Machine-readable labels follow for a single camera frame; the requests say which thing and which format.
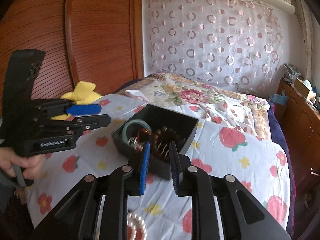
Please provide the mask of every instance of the silver screw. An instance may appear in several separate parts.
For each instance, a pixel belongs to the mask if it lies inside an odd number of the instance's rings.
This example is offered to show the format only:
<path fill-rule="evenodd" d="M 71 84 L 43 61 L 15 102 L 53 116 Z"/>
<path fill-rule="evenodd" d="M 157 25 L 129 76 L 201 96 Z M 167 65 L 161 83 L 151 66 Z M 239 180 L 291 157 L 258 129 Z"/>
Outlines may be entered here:
<path fill-rule="evenodd" d="M 197 172 L 198 171 L 198 168 L 196 166 L 189 166 L 188 167 L 188 171 L 190 172 Z"/>
<path fill-rule="evenodd" d="M 229 182 L 234 182 L 236 180 L 236 178 L 232 175 L 227 175 L 226 176 L 226 180 L 229 181 Z"/>
<path fill-rule="evenodd" d="M 84 177 L 84 181 L 85 182 L 91 182 L 94 180 L 94 176 L 93 175 L 87 175 Z"/>
<path fill-rule="evenodd" d="M 123 166 L 122 167 L 122 171 L 124 171 L 124 172 L 129 172 L 129 171 L 131 171 L 131 166 L 129 166 L 129 165 L 125 165 L 125 166 Z"/>

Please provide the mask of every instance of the bed sheet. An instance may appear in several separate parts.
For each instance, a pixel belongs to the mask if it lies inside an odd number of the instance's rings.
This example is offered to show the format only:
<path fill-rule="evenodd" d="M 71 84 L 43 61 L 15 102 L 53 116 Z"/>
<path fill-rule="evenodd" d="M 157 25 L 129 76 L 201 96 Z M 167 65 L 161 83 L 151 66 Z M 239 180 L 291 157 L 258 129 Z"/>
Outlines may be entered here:
<path fill-rule="evenodd" d="M 111 139 L 111 133 L 139 111 L 145 103 L 136 98 L 111 94 L 99 100 L 101 114 L 109 114 L 108 127 L 87 131 L 73 150 L 47 154 L 43 173 L 28 187 L 27 205 L 34 226 L 86 174 L 110 174 L 127 163 Z M 189 105 L 169 107 L 194 116 Z M 230 129 L 215 122 L 200 120 L 187 156 L 192 164 L 210 175 L 235 175 L 262 203 L 283 228 L 290 204 L 289 172 L 286 156 L 275 143 Z M 178 198 L 172 180 L 148 174 L 142 197 L 129 197 L 128 209 L 145 220 L 148 239 L 191 239 L 191 198 Z"/>
<path fill-rule="evenodd" d="M 138 90 L 143 95 L 129 90 Z M 172 73 L 153 73 L 119 94 L 136 96 L 161 107 L 190 105 L 201 119 L 271 141 L 269 104 L 261 98 L 218 89 Z"/>

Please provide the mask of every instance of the louvered wooden panel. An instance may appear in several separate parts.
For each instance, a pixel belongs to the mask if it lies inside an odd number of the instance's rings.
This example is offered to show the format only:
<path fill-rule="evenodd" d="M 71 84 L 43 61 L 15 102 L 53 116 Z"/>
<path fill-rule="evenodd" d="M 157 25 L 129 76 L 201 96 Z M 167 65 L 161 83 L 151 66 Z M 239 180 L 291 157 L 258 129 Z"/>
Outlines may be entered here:
<path fill-rule="evenodd" d="M 5 72 L 16 49 L 46 55 L 32 98 L 57 98 L 73 89 L 64 34 L 65 0 L 15 0 L 0 22 L 0 103 Z"/>
<path fill-rule="evenodd" d="M 67 0 L 71 69 L 78 80 L 96 83 L 96 91 L 103 95 L 136 78 L 131 2 L 133 0 Z"/>

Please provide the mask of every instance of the human hand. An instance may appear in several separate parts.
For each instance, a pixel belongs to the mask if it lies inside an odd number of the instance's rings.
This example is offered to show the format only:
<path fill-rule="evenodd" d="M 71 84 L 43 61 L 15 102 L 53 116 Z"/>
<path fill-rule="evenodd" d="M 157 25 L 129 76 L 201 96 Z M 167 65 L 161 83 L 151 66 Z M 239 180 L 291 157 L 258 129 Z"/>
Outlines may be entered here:
<path fill-rule="evenodd" d="M 43 155 L 36 155 L 29 158 L 20 157 L 15 154 L 10 147 L 0 147 L 0 168 L 3 169 L 10 177 L 15 177 L 13 164 L 22 168 L 25 179 L 38 179 L 41 175 L 41 168 L 44 162 Z"/>

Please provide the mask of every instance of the black box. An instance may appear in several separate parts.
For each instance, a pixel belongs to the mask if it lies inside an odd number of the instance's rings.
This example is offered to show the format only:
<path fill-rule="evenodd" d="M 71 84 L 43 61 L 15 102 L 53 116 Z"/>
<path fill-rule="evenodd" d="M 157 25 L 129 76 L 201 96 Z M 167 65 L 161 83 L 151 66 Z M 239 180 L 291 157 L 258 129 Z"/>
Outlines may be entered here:
<path fill-rule="evenodd" d="M 181 136 L 181 138 L 186 139 L 184 145 L 177 147 L 178 152 L 183 155 L 187 153 L 196 135 L 198 126 L 198 119 L 196 118 L 158 106 L 146 105 L 111 134 L 118 152 L 127 158 L 130 158 L 132 155 L 138 152 L 125 144 L 121 137 L 124 125 L 132 119 L 140 119 L 145 121 L 151 127 L 153 132 L 161 129 L 163 126 L 175 130 L 177 134 Z M 127 133 L 135 134 L 140 129 L 140 125 L 132 124 L 128 127 Z M 171 179 L 170 163 L 163 162 L 162 160 L 159 160 L 153 156 L 150 156 L 149 171 L 163 179 Z"/>

